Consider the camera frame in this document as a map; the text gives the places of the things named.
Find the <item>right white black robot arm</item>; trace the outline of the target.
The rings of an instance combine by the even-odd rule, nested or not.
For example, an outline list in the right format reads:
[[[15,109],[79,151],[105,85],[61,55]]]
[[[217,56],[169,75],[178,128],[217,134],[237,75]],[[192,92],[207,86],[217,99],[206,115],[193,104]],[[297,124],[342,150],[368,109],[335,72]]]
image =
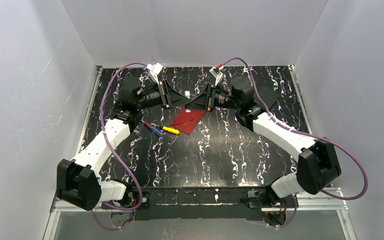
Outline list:
[[[285,150],[297,162],[295,172],[281,176],[265,187],[265,199],[279,200],[307,192],[315,195],[338,178],[341,167],[333,144],[293,133],[289,126],[272,120],[255,99],[255,89],[244,77],[231,82],[231,91],[207,84],[205,91],[186,104],[186,109],[211,112],[214,108],[235,110],[237,121]]]

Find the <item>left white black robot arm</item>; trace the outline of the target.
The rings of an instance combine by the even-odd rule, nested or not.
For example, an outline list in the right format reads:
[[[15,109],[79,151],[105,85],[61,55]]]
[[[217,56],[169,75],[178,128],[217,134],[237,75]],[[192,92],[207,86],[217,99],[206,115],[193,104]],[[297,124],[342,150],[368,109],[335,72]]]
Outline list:
[[[135,130],[142,120],[142,110],[158,105],[170,109],[190,101],[165,80],[145,88],[138,77],[126,78],[119,87],[117,101],[104,130],[71,160],[62,159],[57,165],[57,198],[86,211],[101,202],[122,200],[126,184],[120,180],[98,179],[104,163]]]

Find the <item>red envelope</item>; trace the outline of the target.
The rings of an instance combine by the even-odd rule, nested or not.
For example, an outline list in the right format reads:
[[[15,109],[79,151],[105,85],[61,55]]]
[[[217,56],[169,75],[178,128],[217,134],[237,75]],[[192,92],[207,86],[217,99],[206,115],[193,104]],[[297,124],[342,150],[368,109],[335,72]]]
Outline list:
[[[188,111],[185,107],[183,107],[170,125],[179,131],[190,135],[198,122],[201,120],[204,113],[204,111],[195,109]]]

